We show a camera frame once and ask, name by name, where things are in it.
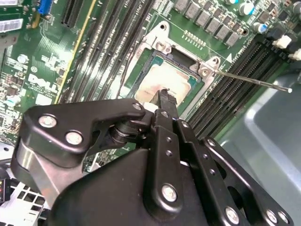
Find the black mounting arm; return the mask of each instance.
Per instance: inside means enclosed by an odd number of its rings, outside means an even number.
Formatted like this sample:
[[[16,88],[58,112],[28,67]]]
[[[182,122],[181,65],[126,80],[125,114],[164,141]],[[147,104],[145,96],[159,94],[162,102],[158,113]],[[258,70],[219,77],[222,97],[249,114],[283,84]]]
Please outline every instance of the black mounting arm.
[[[134,99],[28,110],[11,168],[45,196],[48,226],[293,225],[217,142],[198,142],[173,101],[161,90],[152,111]],[[83,174],[87,155],[127,142],[136,149]]]

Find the pcie slot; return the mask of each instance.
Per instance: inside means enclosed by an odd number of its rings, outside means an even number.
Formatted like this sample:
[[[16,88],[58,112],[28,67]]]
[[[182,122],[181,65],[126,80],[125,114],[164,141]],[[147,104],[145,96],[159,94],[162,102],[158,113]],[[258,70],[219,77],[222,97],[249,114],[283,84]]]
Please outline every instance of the pcie slot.
[[[103,48],[105,46],[105,43],[107,41],[107,39],[109,38],[110,34],[112,33],[114,27],[116,26],[116,22],[118,21],[120,12],[125,4],[126,0],[122,0],[122,1],[117,1],[117,4],[114,5],[113,10],[110,12],[110,14],[108,15],[109,19],[108,22],[106,24],[106,26],[103,29],[103,33],[101,35],[99,35],[99,38],[96,42],[96,48],[95,51],[91,57],[91,62],[86,66],[85,71],[84,71],[84,76],[83,79],[80,83],[80,87],[79,90],[76,92],[76,94],[73,97],[73,101],[74,102],[78,102],[81,100],[85,90],[87,89],[87,85],[90,79],[90,75],[93,71],[93,69],[95,68],[100,54],[103,51]]]
[[[121,46],[122,41],[126,34],[130,32],[131,30],[131,22],[135,18],[135,13],[138,9],[138,6],[140,4],[140,1],[132,0],[130,2],[130,7],[127,11],[127,14],[125,18],[123,19],[123,22],[120,26],[120,29],[118,29],[118,33],[115,35],[117,39],[114,39],[110,42],[109,47],[106,50],[105,57],[101,61],[98,69],[98,73],[95,77],[95,81],[93,83],[93,86],[91,88],[91,91],[88,93],[86,97],[86,101],[93,100],[93,97],[98,89],[98,86],[103,78],[103,75],[106,71],[106,68],[109,66],[110,60],[113,58],[114,54],[116,53],[117,49]]]
[[[82,4],[83,0],[68,0],[61,23],[67,27],[74,27]]]
[[[137,45],[137,40],[141,36],[143,24],[153,8],[153,5],[156,0],[148,0],[147,3],[145,3],[140,10],[140,14],[142,15],[139,17],[139,20],[135,21],[135,24],[133,26],[132,32],[128,40],[130,41],[127,45],[124,45],[123,50],[121,51],[121,54],[118,56],[118,58],[115,61],[115,65],[111,69],[108,78],[106,79],[104,83],[104,87],[102,88],[101,92],[99,93],[97,100],[102,100],[105,99],[111,84],[113,83],[114,79],[116,78],[117,72],[120,69],[120,67],[123,65],[124,61],[127,58],[127,54],[130,52],[131,48],[133,48],[132,51],[135,50],[135,46]]]

